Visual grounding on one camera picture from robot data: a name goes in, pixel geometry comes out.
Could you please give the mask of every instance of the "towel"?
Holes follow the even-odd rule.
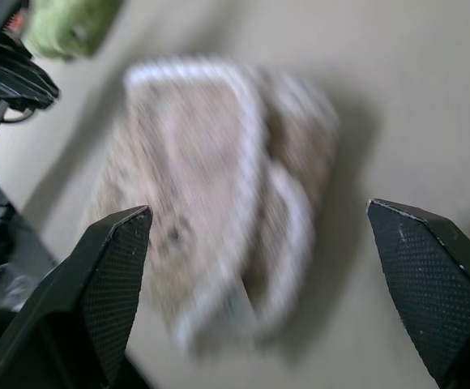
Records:
[[[221,60],[138,65],[126,90],[83,225],[150,206],[141,303],[183,352],[269,335],[312,259],[337,141],[330,104],[288,75]]]

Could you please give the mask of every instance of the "green cloth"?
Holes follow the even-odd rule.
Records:
[[[24,44],[36,57],[93,55],[104,40],[122,0],[36,0]]]

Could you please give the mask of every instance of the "beige towel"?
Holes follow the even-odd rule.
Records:
[[[330,105],[289,77],[221,61],[137,66],[126,86],[84,223],[151,207],[142,303],[184,351],[265,336],[310,261],[335,155]]]

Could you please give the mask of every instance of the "green object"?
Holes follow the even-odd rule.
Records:
[[[114,21],[122,0],[36,0],[24,44],[36,57],[93,55]]]

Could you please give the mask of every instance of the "beige table surface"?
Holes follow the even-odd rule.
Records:
[[[91,61],[41,62],[62,99],[0,129],[0,187],[60,260],[103,161],[133,61],[219,53],[322,84],[342,120],[319,254],[298,314],[264,354],[182,358],[140,307],[129,343],[162,388],[435,387],[406,335],[365,218],[369,197],[470,236],[470,1],[131,1]]]

